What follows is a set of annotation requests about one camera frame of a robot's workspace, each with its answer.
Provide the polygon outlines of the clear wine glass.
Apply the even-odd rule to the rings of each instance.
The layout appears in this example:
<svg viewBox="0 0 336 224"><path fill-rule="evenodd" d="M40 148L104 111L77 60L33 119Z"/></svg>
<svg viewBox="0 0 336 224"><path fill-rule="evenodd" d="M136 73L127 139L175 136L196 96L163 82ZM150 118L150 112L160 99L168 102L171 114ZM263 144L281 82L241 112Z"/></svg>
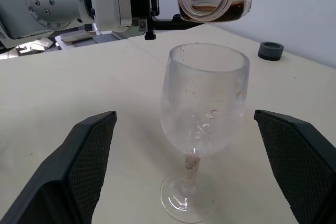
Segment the clear wine glass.
<svg viewBox="0 0 336 224"><path fill-rule="evenodd" d="M184 174L168 175L160 194L166 212L180 222L200 223L215 209L215 190L199 173L200 162L222 150L241 125L249 66L243 53L215 44L183 44L169 53L160 122L184 155Z"/></svg>

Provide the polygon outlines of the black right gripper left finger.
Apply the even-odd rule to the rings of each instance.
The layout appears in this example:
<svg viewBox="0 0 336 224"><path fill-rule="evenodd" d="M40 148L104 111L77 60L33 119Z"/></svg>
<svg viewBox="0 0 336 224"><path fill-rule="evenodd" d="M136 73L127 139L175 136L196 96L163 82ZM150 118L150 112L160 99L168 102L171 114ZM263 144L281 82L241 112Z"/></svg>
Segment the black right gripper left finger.
<svg viewBox="0 0 336 224"><path fill-rule="evenodd" d="M37 168L0 224L92 224L117 114L77 123Z"/></svg>

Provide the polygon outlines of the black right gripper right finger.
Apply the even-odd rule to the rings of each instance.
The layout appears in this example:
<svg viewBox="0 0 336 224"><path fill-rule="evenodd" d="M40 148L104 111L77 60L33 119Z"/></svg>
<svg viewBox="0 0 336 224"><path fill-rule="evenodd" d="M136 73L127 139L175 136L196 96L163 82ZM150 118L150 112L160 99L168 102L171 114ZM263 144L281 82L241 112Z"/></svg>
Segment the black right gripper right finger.
<svg viewBox="0 0 336 224"><path fill-rule="evenodd" d="M272 173L299 224L336 224L336 147L312 124L256 110Z"/></svg>

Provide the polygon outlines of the ribbed round bottle cap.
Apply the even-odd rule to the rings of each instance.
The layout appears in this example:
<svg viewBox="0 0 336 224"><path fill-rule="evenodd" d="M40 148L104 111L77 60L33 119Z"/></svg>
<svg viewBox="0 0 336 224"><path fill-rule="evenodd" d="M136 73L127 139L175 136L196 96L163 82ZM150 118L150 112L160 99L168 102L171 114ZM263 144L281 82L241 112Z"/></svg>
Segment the ribbed round bottle cap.
<svg viewBox="0 0 336 224"><path fill-rule="evenodd" d="M260 43L258 57L268 61L279 61L281 59L284 46L271 41Z"/></svg>

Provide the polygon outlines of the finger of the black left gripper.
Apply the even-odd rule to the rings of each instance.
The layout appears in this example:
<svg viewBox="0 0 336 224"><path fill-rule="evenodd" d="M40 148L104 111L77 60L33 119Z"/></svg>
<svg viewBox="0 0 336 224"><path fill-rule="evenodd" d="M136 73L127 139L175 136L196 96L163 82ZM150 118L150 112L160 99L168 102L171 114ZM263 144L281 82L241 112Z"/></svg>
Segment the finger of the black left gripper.
<svg viewBox="0 0 336 224"><path fill-rule="evenodd" d="M155 30L166 31L166 30L187 30L203 23L185 21L181 18L180 14L175 14L171 19L157 19L153 17L153 25Z"/></svg>

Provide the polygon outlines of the grey flat block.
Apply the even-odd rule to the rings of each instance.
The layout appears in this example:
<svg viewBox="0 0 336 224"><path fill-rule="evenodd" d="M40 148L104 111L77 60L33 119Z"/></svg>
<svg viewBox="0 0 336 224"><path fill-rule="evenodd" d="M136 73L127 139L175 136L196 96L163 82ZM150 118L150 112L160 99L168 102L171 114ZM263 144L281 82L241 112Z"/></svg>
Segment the grey flat block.
<svg viewBox="0 0 336 224"><path fill-rule="evenodd" d="M92 34L85 30L76 30L60 35L61 41L65 43L72 43L92 38Z"/></svg>

